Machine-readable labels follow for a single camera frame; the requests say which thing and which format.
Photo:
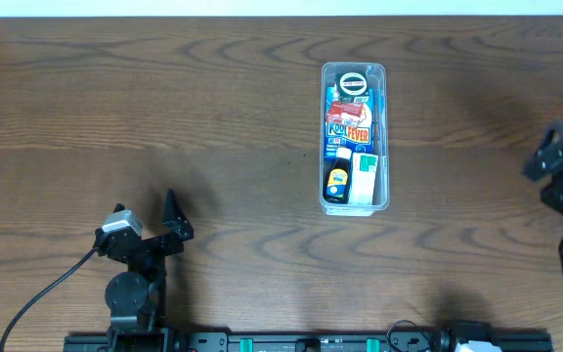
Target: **small bottle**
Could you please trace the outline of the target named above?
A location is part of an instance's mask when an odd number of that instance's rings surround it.
[[[323,198],[328,202],[346,204],[351,188],[351,150],[338,147],[336,161],[325,175]]]

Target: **white wall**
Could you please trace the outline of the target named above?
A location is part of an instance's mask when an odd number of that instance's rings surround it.
[[[563,15],[563,0],[0,0],[0,17]]]

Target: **green connector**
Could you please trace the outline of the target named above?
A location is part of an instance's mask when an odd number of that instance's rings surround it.
[[[367,352],[379,352],[379,340],[376,338],[367,339]]]
[[[250,338],[242,338],[240,340],[240,352],[253,352],[253,340]]]

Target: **wooden table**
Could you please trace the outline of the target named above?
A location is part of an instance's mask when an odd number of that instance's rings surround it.
[[[390,207],[318,202],[321,67],[388,70]],[[114,204],[195,240],[171,258],[182,327],[386,330],[400,319],[548,329],[563,350],[563,218],[520,175],[563,119],[563,18],[0,20],[0,337]],[[103,331],[93,258],[11,351]]]

